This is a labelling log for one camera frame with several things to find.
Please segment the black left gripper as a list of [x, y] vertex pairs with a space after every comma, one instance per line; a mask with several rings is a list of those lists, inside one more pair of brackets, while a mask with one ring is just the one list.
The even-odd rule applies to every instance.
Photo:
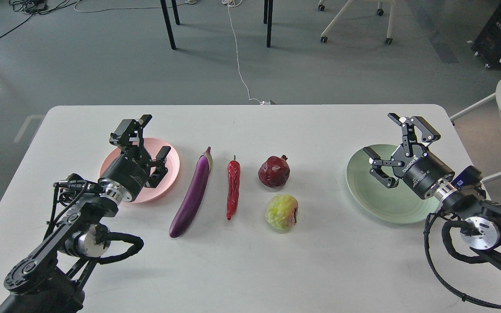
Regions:
[[123, 119], [110, 133], [109, 143], [121, 151], [101, 174], [99, 185], [118, 191], [122, 202], [135, 201], [145, 187], [157, 188], [168, 173], [166, 162], [171, 146], [162, 146], [155, 159], [144, 147], [143, 130], [151, 119], [151, 114]]

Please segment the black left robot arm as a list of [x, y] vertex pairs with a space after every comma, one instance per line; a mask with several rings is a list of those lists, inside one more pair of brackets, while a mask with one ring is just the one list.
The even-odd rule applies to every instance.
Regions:
[[83, 307], [84, 286], [96, 265], [137, 254], [143, 240], [111, 232], [101, 223], [114, 217], [121, 202], [132, 202], [143, 188], [156, 188], [166, 176], [171, 147], [151, 156], [143, 130], [149, 114], [124, 119], [109, 142], [120, 154], [97, 182], [73, 173], [54, 183], [53, 211], [42, 243], [6, 275], [9, 296], [0, 313], [76, 313]]

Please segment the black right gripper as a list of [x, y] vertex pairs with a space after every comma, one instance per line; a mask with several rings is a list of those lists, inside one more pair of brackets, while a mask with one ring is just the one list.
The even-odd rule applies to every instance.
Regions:
[[395, 188], [398, 181], [388, 176], [382, 169], [384, 166], [393, 168], [395, 176], [400, 178], [421, 199], [432, 197], [435, 184], [439, 180], [451, 181], [455, 172], [431, 153], [428, 146], [441, 139], [438, 133], [423, 117], [400, 117], [388, 113], [388, 117], [402, 131], [401, 148], [393, 154], [393, 160], [382, 160], [371, 147], [364, 147], [371, 165], [370, 174], [386, 188]]

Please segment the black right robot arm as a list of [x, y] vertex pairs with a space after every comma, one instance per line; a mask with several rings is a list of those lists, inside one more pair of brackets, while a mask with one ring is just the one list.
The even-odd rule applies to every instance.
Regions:
[[424, 251], [429, 267], [438, 281], [461, 301], [499, 309], [501, 305], [462, 293], [439, 275], [430, 255], [429, 236], [437, 218], [444, 220], [441, 237], [447, 253], [469, 265], [488, 263], [501, 271], [501, 204], [487, 199], [481, 171], [468, 166], [458, 176], [429, 150], [441, 135], [423, 118], [388, 117], [402, 132], [401, 143], [390, 159], [384, 160], [371, 147], [370, 174], [386, 188], [404, 182], [420, 199], [435, 197], [441, 208], [426, 216]]

